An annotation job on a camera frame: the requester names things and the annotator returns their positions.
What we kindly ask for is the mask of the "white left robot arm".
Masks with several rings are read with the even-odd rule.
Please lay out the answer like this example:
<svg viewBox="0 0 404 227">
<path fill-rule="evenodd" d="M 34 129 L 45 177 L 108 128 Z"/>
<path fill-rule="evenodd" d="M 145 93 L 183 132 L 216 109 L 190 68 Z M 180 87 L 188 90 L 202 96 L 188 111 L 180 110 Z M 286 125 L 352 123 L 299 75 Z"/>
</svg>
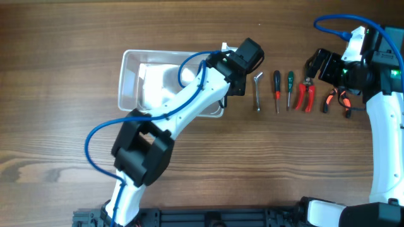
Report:
<svg viewBox="0 0 404 227">
<path fill-rule="evenodd" d="M 111 150 L 118 177 L 105 206 L 111 226 L 127 226 L 134 220 L 146 187 L 168 167 L 180 132 L 212 103 L 244 95 L 247 75 L 263 59 L 264 50 L 247 38 L 235 51 L 210 53 L 196 78 L 161 107 L 128 113 Z"/>
</svg>

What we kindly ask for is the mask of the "red handled pruning shears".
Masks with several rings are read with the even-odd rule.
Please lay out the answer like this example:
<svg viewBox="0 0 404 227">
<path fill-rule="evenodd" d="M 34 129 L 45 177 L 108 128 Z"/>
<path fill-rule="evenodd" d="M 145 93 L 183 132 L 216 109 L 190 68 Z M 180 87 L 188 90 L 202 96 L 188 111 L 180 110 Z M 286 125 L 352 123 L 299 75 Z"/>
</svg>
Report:
<svg viewBox="0 0 404 227">
<path fill-rule="evenodd" d="M 299 95 L 295 109 L 298 110 L 302 106 L 304 98 L 307 98 L 305 112 L 311 112 L 314 105 L 315 92 L 316 87 L 313 80 L 310 77 L 305 77 L 304 80 L 299 84 Z"/>
</svg>

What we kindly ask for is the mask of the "clear plastic container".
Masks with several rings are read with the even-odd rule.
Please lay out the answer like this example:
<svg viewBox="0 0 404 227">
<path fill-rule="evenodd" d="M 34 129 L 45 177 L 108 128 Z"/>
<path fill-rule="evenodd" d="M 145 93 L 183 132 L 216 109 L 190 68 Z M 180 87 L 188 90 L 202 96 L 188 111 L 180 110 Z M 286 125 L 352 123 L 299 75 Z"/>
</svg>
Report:
<svg viewBox="0 0 404 227">
<path fill-rule="evenodd" d="M 120 110 L 130 112 L 134 109 L 149 113 L 163 108 L 169 113 L 186 101 L 195 91 L 181 98 L 178 104 L 169 107 L 183 87 L 192 83 L 200 84 L 201 61 L 210 52 L 183 52 L 166 50 L 127 50 L 122 57 L 117 95 Z"/>
</svg>

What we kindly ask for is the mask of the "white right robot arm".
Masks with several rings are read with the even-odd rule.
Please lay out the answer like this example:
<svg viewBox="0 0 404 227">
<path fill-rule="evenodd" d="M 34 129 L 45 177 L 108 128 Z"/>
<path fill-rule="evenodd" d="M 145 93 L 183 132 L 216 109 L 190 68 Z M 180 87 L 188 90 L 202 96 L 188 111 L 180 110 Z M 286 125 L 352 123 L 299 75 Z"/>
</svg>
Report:
<svg viewBox="0 0 404 227">
<path fill-rule="evenodd" d="M 303 197 L 296 222 L 311 226 L 403 226 L 403 90 L 394 54 L 380 59 L 367 50 L 359 60 L 318 49 L 307 60 L 305 75 L 341 91 L 363 96 L 372 130 L 373 180 L 369 203 L 343 206 Z"/>
</svg>

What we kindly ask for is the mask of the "orange black needle-nose pliers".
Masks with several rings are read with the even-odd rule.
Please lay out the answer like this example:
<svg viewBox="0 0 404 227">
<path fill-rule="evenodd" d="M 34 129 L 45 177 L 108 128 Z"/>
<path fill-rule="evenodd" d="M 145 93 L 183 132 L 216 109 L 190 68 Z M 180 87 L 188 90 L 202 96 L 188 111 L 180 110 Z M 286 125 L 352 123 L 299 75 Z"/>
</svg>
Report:
<svg viewBox="0 0 404 227">
<path fill-rule="evenodd" d="M 347 96 L 347 92 L 340 88 L 333 88 L 328 96 L 325 98 L 323 102 L 323 113 L 328 113 L 329 105 L 334 97 L 336 98 L 336 100 L 338 100 L 338 103 L 345 108 L 345 118 L 349 119 L 352 114 L 351 102 L 349 97 Z"/>
</svg>

